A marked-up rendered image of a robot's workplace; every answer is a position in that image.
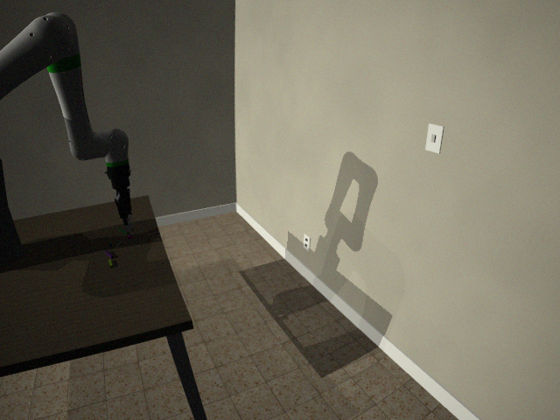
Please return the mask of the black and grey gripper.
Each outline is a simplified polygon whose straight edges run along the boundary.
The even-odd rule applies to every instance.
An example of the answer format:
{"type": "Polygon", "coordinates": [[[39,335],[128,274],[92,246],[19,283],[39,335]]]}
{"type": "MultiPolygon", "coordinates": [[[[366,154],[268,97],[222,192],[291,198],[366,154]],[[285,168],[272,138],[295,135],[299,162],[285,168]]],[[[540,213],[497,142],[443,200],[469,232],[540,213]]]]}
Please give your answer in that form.
{"type": "Polygon", "coordinates": [[[120,218],[123,221],[124,230],[125,232],[131,232],[133,224],[131,219],[130,189],[127,189],[127,187],[130,186],[130,180],[129,178],[118,181],[111,180],[111,184],[112,188],[116,189],[117,199],[115,199],[115,203],[117,205],[120,218]]]}

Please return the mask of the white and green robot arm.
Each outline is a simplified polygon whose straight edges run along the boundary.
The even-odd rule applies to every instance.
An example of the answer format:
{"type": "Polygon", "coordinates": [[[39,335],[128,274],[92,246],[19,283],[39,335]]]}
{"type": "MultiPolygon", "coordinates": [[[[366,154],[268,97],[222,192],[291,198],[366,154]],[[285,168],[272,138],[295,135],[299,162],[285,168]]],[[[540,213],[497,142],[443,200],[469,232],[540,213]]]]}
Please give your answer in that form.
{"type": "Polygon", "coordinates": [[[0,51],[0,100],[46,67],[59,99],[73,156],[79,160],[105,158],[105,174],[110,180],[129,177],[127,135],[120,129],[92,131],[76,27],[69,16],[60,12],[37,17],[0,51]]]}

